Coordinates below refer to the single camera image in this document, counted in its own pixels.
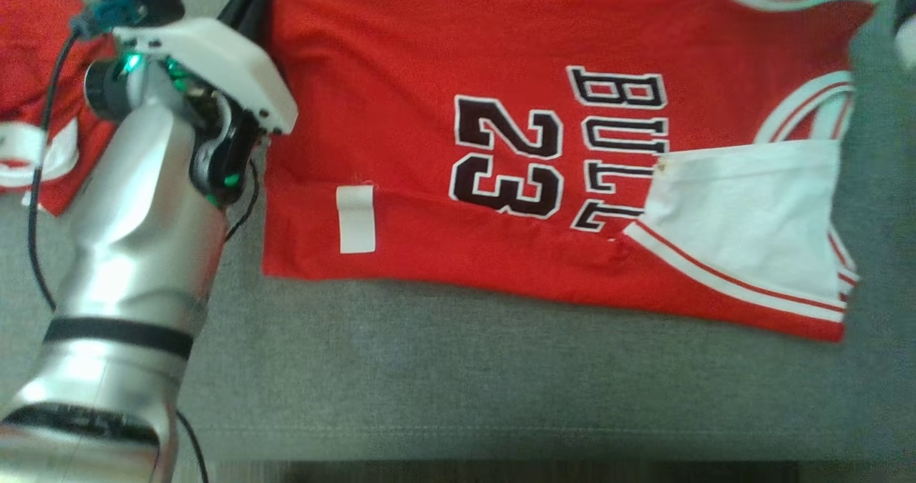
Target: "green light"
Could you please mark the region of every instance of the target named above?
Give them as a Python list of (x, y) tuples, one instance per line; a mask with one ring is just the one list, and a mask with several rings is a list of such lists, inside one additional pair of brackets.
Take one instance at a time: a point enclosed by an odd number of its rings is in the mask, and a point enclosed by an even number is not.
[(143, 60), (143, 56), (140, 54), (132, 54), (127, 56), (127, 60), (125, 60), (124, 63), (124, 73), (133, 72), (134, 69), (140, 66), (141, 60)]

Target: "gray fabric surface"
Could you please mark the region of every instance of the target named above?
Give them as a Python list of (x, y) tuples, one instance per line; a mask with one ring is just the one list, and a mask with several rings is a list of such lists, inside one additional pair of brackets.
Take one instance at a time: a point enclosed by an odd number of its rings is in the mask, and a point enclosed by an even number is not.
[[(225, 0), (189, 0), (213, 14)], [(260, 273), (263, 202), (228, 246), (181, 405), (210, 458), (902, 457), (916, 451), (916, 79), (887, 10), (857, 40), (835, 218), (864, 276), (840, 345), (393, 281)], [(71, 255), (42, 219), (52, 284)], [(26, 213), (0, 198), (0, 398), (48, 323)]]

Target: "red fabric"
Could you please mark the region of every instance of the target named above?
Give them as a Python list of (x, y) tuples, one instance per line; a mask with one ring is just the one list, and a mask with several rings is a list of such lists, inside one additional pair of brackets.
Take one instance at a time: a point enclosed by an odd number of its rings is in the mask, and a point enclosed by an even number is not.
[[(570, 224), (591, 198), (641, 207), (651, 183), (633, 177), (614, 195), (588, 193), (583, 160), (655, 162), (589, 150), (588, 117), (666, 117), (671, 150), (750, 144), (802, 83), (847, 68), (849, 40), (870, 13), (857, 1), (770, 14), (732, 0), (275, 0), (271, 52), (301, 115), (268, 151), (264, 271), (447, 282), (837, 341), (841, 324), (737, 303), (690, 280), (622, 235), (628, 220), (603, 220), (599, 234)], [(569, 66), (661, 73), (668, 104), (583, 105)], [(456, 144), (458, 94), (499, 99), (530, 140), (530, 111), (554, 111), (562, 156), (533, 160), (499, 138), (489, 152)], [(564, 175), (559, 211), (540, 220), (449, 198), (454, 165), (471, 153), (494, 157), (488, 190), (495, 174), (526, 177), (532, 161), (554, 167)], [(377, 248), (343, 255), (335, 192), (354, 184), (375, 186)]]
[[(3, 0), (0, 6), (0, 66), (3, 66), (0, 122), (40, 125), (50, 75), (69, 36), (68, 20), (81, 10), (81, 0)], [(54, 102), (50, 137), (76, 117), (79, 161), (69, 174), (42, 183), (40, 202), (52, 215), (67, 209), (114, 132), (114, 125), (97, 119), (82, 96), (83, 75), (89, 63), (113, 51), (107, 40), (77, 43), (64, 65)]]

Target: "red garment with white trim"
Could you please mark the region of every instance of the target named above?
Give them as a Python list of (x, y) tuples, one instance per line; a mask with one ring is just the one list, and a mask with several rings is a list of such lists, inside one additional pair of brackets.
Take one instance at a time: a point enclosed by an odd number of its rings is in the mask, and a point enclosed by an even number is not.
[(875, 1), (275, 0), (301, 116), (268, 151), (265, 272), (838, 341), (837, 140)]
[[(3, 0), (0, 125), (40, 125), (52, 69), (69, 35), (69, 18), (81, 10), (81, 0)], [(83, 76), (89, 63), (112, 52), (107, 40), (77, 43), (64, 65), (54, 102), (49, 157), (46, 157), (45, 182), (39, 198), (42, 207), (52, 215), (67, 209), (114, 133), (114, 125), (96, 118), (82, 96)], [(69, 136), (74, 132), (75, 148), (73, 144), (54, 148), (58, 140), (72, 141)], [(30, 169), (24, 165), (31, 160), (3, 157), (0, 156), (0, 192), (29, 189)]]

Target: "floor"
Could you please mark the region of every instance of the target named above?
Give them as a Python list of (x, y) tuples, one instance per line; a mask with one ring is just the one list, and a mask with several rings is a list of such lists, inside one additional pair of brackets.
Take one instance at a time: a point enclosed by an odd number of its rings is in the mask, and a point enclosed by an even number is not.
[[(227, 463), (214, 483), (912, 483), (916, 464), (648, 462)], [(197, 467), (175, 483), (196, 483)]]

